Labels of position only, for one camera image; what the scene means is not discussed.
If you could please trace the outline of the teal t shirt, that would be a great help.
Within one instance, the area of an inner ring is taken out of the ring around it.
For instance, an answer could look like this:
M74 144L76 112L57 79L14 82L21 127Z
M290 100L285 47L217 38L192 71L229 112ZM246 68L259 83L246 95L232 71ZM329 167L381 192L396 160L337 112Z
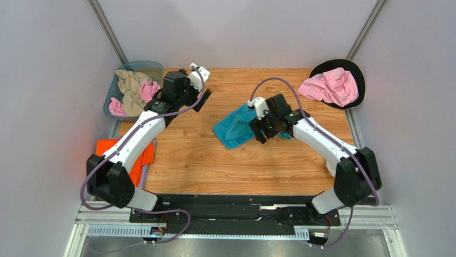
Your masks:
M234 149L255 138L248 123L256 117L256 111L246 103L215 124L212 131L226 149Z

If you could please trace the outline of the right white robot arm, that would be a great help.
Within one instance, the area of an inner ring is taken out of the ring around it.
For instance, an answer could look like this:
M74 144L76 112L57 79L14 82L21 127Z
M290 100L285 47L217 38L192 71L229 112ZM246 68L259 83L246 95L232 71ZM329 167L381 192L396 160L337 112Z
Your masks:
M335 137L302 109L292 110L282 94L247 102L256 117L249 122L255 139L264 144L280 132L311 146L326 160L334 185L306 202L309 214L322 216L341 207L353 207L370 195L378 197L382 181L375 153Z

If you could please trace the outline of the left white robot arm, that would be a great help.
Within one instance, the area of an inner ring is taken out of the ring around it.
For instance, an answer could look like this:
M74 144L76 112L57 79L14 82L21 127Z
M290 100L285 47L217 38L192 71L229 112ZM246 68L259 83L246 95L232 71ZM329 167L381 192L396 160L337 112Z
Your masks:
M167 73L160 90L146 104L134 126L102 155L88 158L81 198L87 192L109 207L142 212L154 209L157 195L135 186L130 172L141 153L173 119L189 110L200 111L210 96L211 91L205 88L210 72L196 64L191 69L190 74L183 69Z

